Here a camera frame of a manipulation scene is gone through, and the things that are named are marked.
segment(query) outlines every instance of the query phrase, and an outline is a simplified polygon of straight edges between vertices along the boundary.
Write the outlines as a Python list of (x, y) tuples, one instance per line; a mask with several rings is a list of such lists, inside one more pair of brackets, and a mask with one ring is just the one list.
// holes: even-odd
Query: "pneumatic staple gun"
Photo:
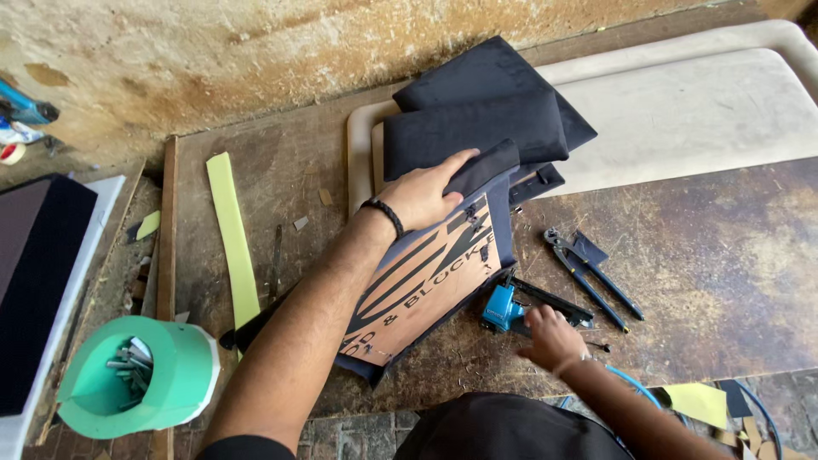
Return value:
[(576, 327), (582, 324), (584, 327), (594, 327), (593, 313), (518, 279), (514, 276), (515, 271), (515, 269), (509, 271), (505, 281), (494, 288), (494, 292), (483, 310), (480, 321), (481, 326), (494, 332), (512, 331), (530, 337), (531, 330), (525, 327), (523, 322), (523, 316), (525, 315), (523, 305), (514, 300), (515, 291), (519, 291), (550, 305), (554, 310), (562, 313), (571, 326)]

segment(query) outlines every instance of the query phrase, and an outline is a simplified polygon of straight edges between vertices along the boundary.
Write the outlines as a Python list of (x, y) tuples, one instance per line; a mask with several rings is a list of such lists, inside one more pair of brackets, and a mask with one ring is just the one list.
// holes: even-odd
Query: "black shirt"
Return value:
[[(283, 445), (261, 436), (233, 436), (198, 460), (292, 460)], [(507, 458), (629, 459), (605, 428), (577, 413), (518, 395), (467, 393), (423, 414), (396, 460)]]

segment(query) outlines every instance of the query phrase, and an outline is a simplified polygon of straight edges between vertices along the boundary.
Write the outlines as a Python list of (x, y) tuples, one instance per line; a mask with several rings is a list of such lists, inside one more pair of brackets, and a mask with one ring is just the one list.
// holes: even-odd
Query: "stained work table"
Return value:
[[(763, 19), (725, 4), (626, 25), (523, 52), (534, 65)], [(179, 138), (175, 151), (175, 303), (189, 322), (221, 336), (232, 328), (227, 261), (205, 161), (229, 151), (258, 297), (267, 304), (276, 226), (278, 292), (305, 275), (346, 224), (345, 123), (384, 101), (377, 88), (244, 124)], [(319, 189), (329, 191), (324, 206)], [(818, 367), (818, 158), (560, 196), (524, 204), (512, 219), (518, 277), (597, 313), (587, 340), (613, 345), (604, 359), (648, 386)], [(296, 231), (293, 222), (308, 217)], [(637, 322), (615, 300), (628, 336), (576, 287), (546, 247), (555, 225), (580, 228), (610, 254), (601, 268), (645, 311)], [(441, 326), (389, 371), (376, 391), (334, 368), (313, 417), (428, 408), (466, 390), (562, 395), (560, 383), (514, 356), (526, 339), (479, 327), (485, 299)], [(307, 341), (309, 337), (294, 337)], [(218, 400), (236, 366), (220, 350)], [(204, 428), (215, 404), (192, 422)]]

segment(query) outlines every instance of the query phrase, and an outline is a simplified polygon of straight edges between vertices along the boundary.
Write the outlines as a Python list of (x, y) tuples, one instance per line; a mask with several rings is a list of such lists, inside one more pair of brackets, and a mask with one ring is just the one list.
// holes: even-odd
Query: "green tape roll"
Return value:
[[(153, 375), (142, 402), (106, 363), (132, 337), (151, 349)], [(107, 440), (185, 423), (210, 402), (219, 371), (216, 340), (192, 324), (125, 316), (100, 327), (71, 361), (57, 394), (60, 417), (89, 438)]]

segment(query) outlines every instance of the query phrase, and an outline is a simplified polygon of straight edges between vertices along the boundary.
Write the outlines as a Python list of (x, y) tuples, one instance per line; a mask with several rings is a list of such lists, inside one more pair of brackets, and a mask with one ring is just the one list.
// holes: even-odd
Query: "pliers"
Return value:
[(577, 258), (580, 259), (583, 264), (585, 264), (588, 270), (594, 273), (594, 275), (596, 275), (596, 277), (599, 278), (602, 284), (604, 284), (605, 287), (607, 287), (617, 298), (619, 298), (625, 304), (625, 306), (628, 307), (628, 309), (631, 310), (631, 313), (633, 313), (633, 315), (637, 319), (639, 319), (640, 321), (645, 320), (645, 315), (642, 313), (642, 310), (640, 310), (639, 307), (636, 306), (636, 303), (633, 300), (629, 299), (627, 295), (625, 295), (625, 293), (622, 292), (622, 290), (620, 290), (614, 284), (614, 282), (611, 281), (609, 277), (602, 273), (602, 270), (599, 270), (599, 268), (597, 268), (596, 265), (588, 262), (588, 256), (585, 255), (585, 253), (573, 247), (572, 244), (568, 243), (565, 239), (563, 239), (560, 236), (560, 232), (558, 232), (556, 228), (554, 227), (549, 228), (543, 236), (545, 237), (546, 242), (549, 245), (551, 245), (551, 247), (554, 249), (554, 253), (557, 256), (557, 259), (559, 259), (560, 262), (562, 262), (562, 264), (568, 269), (568, 271), (571, 272), (573, 279), (576, 280), (577, 283), (579, 283), (579, 286), (581, 286), (582, 289), (584, 289), (585, 292), (594, 300), (594, 303), (599, 305), (600, 308), (602, 308), (602, 310), (605, 311), (605, 313), (613, 320), (613, 322), (616, 323), (617, 327), (622, 329), (623, 332), (627, 334), (631, 330), (625, 325), (625, 322), (619, 317), (619, 315), (617, 315), (616, 312), (614, 312), (614, 310), (611, 309), (610, 305), (608, 305), (608, 303), (605, 302), (605, 300), (599, 295), (599, 293), (594, 291), (594, 288), (591, 287), (591, 285), (588, 284), (587, 281), (585, 281), (585, 278), (582, 277), (581, 274), (577, 273), (577, 270), (574, 267), (572, 267), (571, 264), (569, 264), (565, 251), (569, 251), (576, 255)]

